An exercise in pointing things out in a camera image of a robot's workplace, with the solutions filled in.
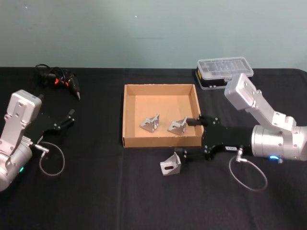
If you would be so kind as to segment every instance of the cardboard box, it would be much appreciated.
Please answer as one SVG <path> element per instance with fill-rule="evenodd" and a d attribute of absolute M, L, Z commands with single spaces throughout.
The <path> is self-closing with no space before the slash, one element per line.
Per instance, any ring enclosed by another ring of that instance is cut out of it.
<path fill-rule="evenodd" d="M 160 114 L 153 132 L 140 128 L 141 122 Z M 124 147 L 201 146 L 202 126 L 186 126 L 182 136 L 168 132 L 172 121 L 201 113 L 195 85 L 125 85 L 123 108 Z"/>

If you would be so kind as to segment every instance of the metal bracket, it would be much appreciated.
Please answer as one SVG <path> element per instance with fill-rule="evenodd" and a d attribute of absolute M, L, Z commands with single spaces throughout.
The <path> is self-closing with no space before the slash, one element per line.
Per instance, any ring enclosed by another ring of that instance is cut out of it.
<path fill-rule="evenodd" d="M 187 117 L 185 117 L 183 120 L 173 121 L 169 126 L 168 131 L 181 136 L 184 133 L 186 126 Z"/>
<path fill-rule="evenodd" d="M 163 176 L 169 176 L 180 173 L 181 161 L 176 152 L 166 161 L 160 162 Z"/>
<path fill-rule="evenodd" d="M 153 133 L 159 126 L 159 114 L 152 118 L 146 118 L 141 124 L 140 127 Z"/>

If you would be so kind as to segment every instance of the plastic storage box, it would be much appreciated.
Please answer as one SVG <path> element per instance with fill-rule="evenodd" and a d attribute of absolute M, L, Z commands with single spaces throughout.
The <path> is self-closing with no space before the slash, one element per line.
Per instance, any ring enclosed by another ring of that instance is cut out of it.
<path fill-rule="evenodd" d="M 244 73 L 251 78 L 253 69 L 244 57 L 198 60 L 196 77 L 203 90 L 224 89 L 234 77 Z"/>

